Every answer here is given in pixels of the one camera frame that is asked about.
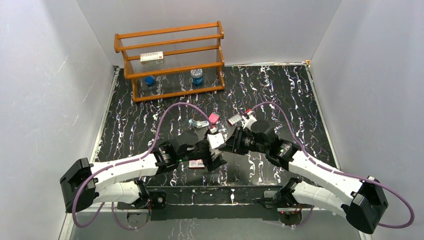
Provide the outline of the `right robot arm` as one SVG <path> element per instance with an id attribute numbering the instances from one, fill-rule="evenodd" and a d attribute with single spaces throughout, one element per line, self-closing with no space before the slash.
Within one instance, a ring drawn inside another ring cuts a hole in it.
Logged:
<path id="1" fill-rule="evenodd" d="M 336 168 L 305 155 L 293 142 L 278 138 L 265 120 L 236 127 L 228 139 L 220 136 L 213 149 L 238 155 L 262 153 L 273 165 L 315 182 L 312 185 L 293 177 L 273 196 L 265 194 L 262 202 L 273 208 L 315 206 L 344 217 L 363 233 L 372 234 L 389 206 L 373 177 L 359 180 L 337 174 Z"/>

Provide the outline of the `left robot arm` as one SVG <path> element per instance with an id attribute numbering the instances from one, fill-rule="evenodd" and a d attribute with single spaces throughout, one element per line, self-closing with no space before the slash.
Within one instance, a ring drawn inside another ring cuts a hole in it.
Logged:
<path id="1" fill-rule="evenodd" d="M 80 212 L 103 202 L 144 208 L 150 198 L 139 178 L 172 172 L 181 162 L 194 160 L 201 160 L 211 172 L 226 164 L 219 151 L 224 145 L 220 132 L 207 133 L 199 140 L 195 132 L 185 131 L 155 146 L 152 152 L 107 162 L 90 163 L 80 158 L 59 180 L 65 210 Z"/>

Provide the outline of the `light blue stapler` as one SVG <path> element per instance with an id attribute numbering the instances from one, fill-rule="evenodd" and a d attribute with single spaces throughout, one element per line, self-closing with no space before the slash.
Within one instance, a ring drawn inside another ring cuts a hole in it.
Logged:
<path id="1" fill-rule="evenodd" d="M 189 119 L 188 122 L 195 129 L 201 129 L 201 128 L 206 128 L 210 126 L 210 123 L 207 120 L 200 121 L 200 120 Z"/>

